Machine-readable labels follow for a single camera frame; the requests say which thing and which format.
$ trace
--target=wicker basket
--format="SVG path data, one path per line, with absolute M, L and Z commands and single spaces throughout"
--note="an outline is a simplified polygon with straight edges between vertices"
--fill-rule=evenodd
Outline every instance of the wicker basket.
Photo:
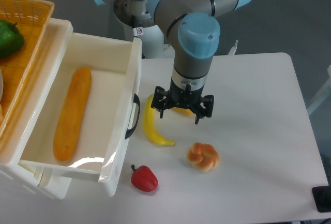
M 0 59 L 4 80 L 4 91 L 0 101 L 4 118 L 0 125 L 0 136 L 28 80 L 34 57 L 53 10 L 54 3 L 42 0 L 0 0 L 0 19 L 17 22 L 17 28 L 25 41 L 18 52 Z M 0 140 L 0 153 L 5 145 Z

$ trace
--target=bread roll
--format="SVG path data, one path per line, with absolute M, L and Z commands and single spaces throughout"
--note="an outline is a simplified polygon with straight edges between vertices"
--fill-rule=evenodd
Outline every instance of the bread roll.
M 201 172 L 208 172 L 218 167 L 220 157 L 210 144 L 195 143 L 187 152 L 187 159 L 192 166 Z

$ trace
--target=yellow banana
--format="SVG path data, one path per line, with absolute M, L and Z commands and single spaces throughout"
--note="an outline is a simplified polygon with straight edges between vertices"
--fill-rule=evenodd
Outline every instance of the yellow banana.
M 144 118 L 143 118 L 143 126 L 144 126 L 144 133 L 146 137 L 152 143 L 156 145 L 174 145 L 175 142 L 173 140 L 167 140 L 163 137 L 159 132 L 155 129 L 154 125 L 154 114 L 155 109 L 151 108 L 153 99 L 153 94 L 151 94 L 148 99 L 144 110 Z
M 174 111 L 180 113 L 180 114 L 184 114 L 184 115 L 192 115 L 193 112 L 189 109 L 182 109 L 182 108 L 177 108 L 177 107 L 173 107 L 172 108 Z

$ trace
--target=white drawer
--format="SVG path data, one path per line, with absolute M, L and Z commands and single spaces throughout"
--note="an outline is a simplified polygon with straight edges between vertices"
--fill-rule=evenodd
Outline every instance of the white drawer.
M 69 161 L 58 161 L 53 155 L 55 128 L 72 73 L 82 66 L 92 70 L 92 84 L 78 145 Z M 128 144 L 126 132 L 133 122 L 140 68 L 139 39 L 127 42 L 73 33 L 19 163 L 49 168 L 45 171 L 52 175 L 106 183 L 113 195 Z

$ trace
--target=black drawer handle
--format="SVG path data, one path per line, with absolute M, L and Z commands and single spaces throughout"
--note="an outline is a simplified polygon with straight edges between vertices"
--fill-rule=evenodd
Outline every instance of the black drawer handle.
M 138 105 L 138 115 L 137 115 L 137 120 L 136 123 L 134 124 L 134 126 L 131 129 L 126 130 L 125 133 L 125 139 L 130 138 L 131 135 L 133 134 L 133 132 L 135 131 L 137 124 L 138 124 L 138 120 L 139 120 L 139 114 L 140 114 L 140 101 L 139 101 L 139 97 L 137 94 L 134 94 L 133 96 L 133 103 Z

